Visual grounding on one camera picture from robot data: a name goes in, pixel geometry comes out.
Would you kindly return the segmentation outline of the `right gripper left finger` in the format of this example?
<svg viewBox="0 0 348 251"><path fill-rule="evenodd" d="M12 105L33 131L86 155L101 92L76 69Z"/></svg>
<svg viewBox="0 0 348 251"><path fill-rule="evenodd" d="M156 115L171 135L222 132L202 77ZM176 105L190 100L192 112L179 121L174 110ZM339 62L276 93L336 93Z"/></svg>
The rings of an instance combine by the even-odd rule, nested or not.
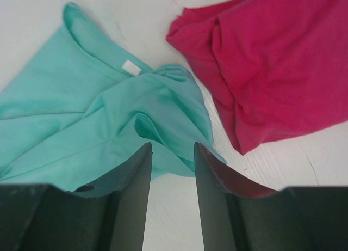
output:
<svg viewBox="0 0 348 251"><path fill-rule="evenodd" d="M142 250L152 145L73 192L1 186L1 250Z"/></svg>

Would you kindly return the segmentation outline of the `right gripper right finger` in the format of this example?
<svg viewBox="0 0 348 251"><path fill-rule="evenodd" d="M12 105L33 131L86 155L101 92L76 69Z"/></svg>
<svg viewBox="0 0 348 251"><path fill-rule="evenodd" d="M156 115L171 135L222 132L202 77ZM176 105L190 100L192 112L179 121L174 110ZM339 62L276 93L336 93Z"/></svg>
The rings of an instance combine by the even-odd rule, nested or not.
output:
<svg viewBox="0 0 348 251"><path fill-rule="evenodd" d="M205 250L347 250L347 188L262 186L195 144Z"/></svg>

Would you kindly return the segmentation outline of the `teal t shirt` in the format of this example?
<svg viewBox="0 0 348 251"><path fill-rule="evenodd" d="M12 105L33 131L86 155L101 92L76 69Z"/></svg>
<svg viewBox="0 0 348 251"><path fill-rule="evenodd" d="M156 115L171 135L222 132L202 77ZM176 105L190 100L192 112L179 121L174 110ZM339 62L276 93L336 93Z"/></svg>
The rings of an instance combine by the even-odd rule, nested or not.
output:
<svg viewBox="0 0 348 251"><path fill-rule="evenodd" d="M152 177L195 175L194 145L213 150L203 95L177 64L149 67L75 3L1 91L1 183L73 191L152 144Z"/></svg>

